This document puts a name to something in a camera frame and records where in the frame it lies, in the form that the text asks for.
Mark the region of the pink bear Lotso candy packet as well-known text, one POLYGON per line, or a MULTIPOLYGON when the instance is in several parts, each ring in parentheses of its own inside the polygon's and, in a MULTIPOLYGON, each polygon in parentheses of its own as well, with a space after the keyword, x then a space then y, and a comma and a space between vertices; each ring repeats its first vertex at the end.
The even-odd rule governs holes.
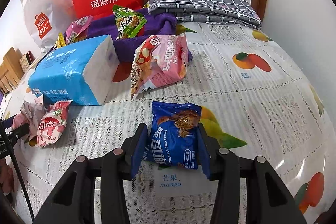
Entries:
POLYGON ((30 132, 27 139, 28 141, 37 136, 38 125, 46 112, 43 98, 43 96, 40 96, 35 99, 35 102, 25 101, 22 104, 20 113, 13 119, 13 130, 25 123, 29 124, 30 132))

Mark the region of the white lychee jelly packet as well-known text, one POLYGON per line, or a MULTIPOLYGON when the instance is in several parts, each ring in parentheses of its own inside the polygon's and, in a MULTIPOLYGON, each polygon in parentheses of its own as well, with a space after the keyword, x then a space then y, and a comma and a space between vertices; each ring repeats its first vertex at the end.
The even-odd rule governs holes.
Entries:
POLYGON ((37 130, 37 147, 45 147, 59 140, 67 125, 68 110, 72 100, 50 105, 42 116, 37 130))

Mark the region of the blue chocolate cookie packet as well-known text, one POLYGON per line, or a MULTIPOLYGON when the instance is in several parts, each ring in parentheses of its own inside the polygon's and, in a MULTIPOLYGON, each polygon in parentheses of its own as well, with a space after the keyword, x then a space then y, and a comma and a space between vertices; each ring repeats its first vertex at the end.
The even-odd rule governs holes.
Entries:
POLYGON ((143 159, 197 169, 197 129, 202 109, 192 103, 152 102, 153 121, 143 159))

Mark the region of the pink panda snack packet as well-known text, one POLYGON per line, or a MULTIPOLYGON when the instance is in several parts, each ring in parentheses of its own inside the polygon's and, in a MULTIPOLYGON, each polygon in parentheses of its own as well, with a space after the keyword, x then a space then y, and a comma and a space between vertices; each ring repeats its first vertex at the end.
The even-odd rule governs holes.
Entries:
POLYGON ((135 51, 131 65, 130 95, 181 81, 189 61, 185 35, 152 35, 135 51))

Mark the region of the yellow snack packet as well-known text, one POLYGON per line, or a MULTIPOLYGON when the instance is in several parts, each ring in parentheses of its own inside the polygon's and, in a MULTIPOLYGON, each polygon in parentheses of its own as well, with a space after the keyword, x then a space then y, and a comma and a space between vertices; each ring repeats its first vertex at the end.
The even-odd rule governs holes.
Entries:
POLYGON ((56 39, 56 42, 55 42, 55 49, 60 49, 60 48, 65 47, 65 46, 66 46, 66 41, 64 39, 63 34, 60 32, 58 34, 58 38, 56 39))

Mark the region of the pink magenta snack packet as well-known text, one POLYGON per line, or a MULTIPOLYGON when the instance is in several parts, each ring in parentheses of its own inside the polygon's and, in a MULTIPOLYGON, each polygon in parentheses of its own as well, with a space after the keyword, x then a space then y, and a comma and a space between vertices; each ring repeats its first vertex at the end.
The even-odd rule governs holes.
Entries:
POLYGON ((82 41, 86 38, 88 28, 91 25, 93 16, 84 16, 71 23, 66 30, 66 44, 82 41))

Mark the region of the green chicken snack packet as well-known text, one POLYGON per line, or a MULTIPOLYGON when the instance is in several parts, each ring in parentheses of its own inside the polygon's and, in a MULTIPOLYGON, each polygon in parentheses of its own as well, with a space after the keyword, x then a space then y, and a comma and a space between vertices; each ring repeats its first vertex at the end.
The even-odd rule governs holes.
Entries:
POLYGON ((114 5, 112 11, 118 28, 119 39, 136 37, 147 23, 147 20, 142 13, 136 12, 130 8, 114 5))

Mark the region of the patterned brown box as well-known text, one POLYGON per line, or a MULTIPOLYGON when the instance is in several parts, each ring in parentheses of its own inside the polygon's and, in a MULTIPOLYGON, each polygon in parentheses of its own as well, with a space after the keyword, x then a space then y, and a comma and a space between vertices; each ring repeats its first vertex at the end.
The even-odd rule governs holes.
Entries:
POLYGON ((24 55, 20 57, 19 64, 24 73, 29 69, 30 65, 33 63, 34 60, 35 57, 31 53, 31 51, 26 52, 24 55))

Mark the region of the fruit print tablecloth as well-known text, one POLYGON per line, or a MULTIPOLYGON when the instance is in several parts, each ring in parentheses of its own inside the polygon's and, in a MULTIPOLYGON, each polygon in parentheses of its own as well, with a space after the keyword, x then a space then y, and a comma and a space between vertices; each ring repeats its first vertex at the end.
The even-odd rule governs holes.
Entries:
POLYGON ((114 86, 102 106, 71 106, 61 138, 44 148, 24 140, 15 156, 26 185, 15 187, 13 206, 29 223, 52 188, 79 156, 104 156, 151 125, 151 103, 194 103, 210 109, 221 129, 246 142, 241 157, 265 157, 291 194, 313 183, 310 204, 302 207, 314 223, 335 200, 335 131, 327 112, 301 69, 274 41, 253 37, 237 25, 190 23, 186 35, 193 60, 186 77, 171 86, 131 96, 130 82, 114 86))

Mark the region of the blue tissue pack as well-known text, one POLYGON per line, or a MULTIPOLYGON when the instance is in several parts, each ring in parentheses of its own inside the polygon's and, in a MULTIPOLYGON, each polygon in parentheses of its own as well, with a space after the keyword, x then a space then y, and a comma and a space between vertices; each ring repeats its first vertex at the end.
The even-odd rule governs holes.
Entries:
POLYGON ((119 63, 111 36, 97 36, 48 53, 28 85, 46 103, 103 105, 119 63))

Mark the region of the white Miniso plastic bag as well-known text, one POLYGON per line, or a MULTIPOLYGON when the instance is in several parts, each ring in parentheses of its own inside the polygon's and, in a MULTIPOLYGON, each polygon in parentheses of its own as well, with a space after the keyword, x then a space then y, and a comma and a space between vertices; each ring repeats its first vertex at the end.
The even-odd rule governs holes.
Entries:
POLYGON ((76 19, 72 0, 20 1, 26 28, 41 52, 49 51, 76 19))

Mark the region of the purple towel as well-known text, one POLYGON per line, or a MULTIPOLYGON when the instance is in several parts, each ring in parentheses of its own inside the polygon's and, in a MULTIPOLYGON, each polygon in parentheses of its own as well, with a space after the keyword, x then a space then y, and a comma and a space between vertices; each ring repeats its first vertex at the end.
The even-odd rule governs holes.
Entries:
POLYGON ((177 28, 177 19, 172 13, 151 15, 147 9, 138 10, 147 20, 140 31, 140 35, 134 38, 120 39, 114 15, 96 19, 91 22, 87 31, 87 38, 110 35, 114 48, 121 62, 132 62, 135 50, 152 35, 174 35, 177 28))

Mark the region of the grey checked folded cloth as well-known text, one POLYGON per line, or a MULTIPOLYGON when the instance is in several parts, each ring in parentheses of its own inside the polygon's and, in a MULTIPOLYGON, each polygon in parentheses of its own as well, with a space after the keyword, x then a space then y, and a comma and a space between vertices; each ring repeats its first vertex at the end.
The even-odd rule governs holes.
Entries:
POLYGON ((260 29, 262 21, 247 0, 147 0, 148 13, 174 14, 179 22, 235 23, 260 29))

